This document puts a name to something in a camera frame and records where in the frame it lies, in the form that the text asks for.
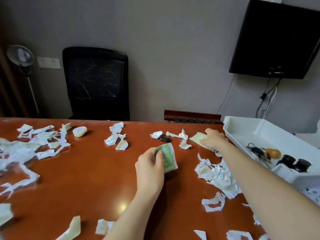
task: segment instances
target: gray wall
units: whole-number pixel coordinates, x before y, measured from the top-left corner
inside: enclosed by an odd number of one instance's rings
[[[217,113],[232,80],[228,70],[248,1],[1,0],[0,20],[5,39],[35,56],[61,59],[69,46],[125,52],[131,119],[163,121],[164,109]],[[284,2],[320,10],[320,0]],[[282,80],[266,119],[291,132],[316,130],[319,64],[318,55],[304,80]],[[42,112],[69,117],[63,70],[34,70]],[[220,113],[254,117],[266,82],[235,75]]]

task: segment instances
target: fan pole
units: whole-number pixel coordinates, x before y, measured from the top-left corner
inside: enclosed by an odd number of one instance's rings
[[[30,82],[30,78],[28,76],[26,78],[28,79],[28,82],[29,82],[30,90],[31,90],[31,93],[32,93],[32,97],[33,97],[35,108],[37,109],[38,117],[40,117],[38,105],[37,105],[37,102],[36,102],[35,94],[33,93],[33,89],[32,89],[31,82]]]

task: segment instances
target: white plastic tray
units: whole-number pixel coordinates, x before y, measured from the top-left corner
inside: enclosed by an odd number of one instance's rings
[[[230,141],[250,158],[253,157],[246,146],[253,143],[259,148],[278,149],[282,154],[309,161],[311,166],[307,173],[299,173],[283,164],[272,168],[272,171],[298,189],[320,187],[318,148],[264,119],[226,116],[223,129]]]

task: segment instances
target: wall-mounted tv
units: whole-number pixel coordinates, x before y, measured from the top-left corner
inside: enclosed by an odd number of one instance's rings
[[[320,11],[250,0],[229,72],[303,79],[319,45]]]

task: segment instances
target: person's left hand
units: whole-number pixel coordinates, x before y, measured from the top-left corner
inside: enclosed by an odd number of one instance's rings
[[[137,194],[156,200],[162,190],[165,174],[161,150],[156,154],[155,165],[151,161],[154,149],[156,148],[152,147],[139,156],[135,166],[137,172]]]

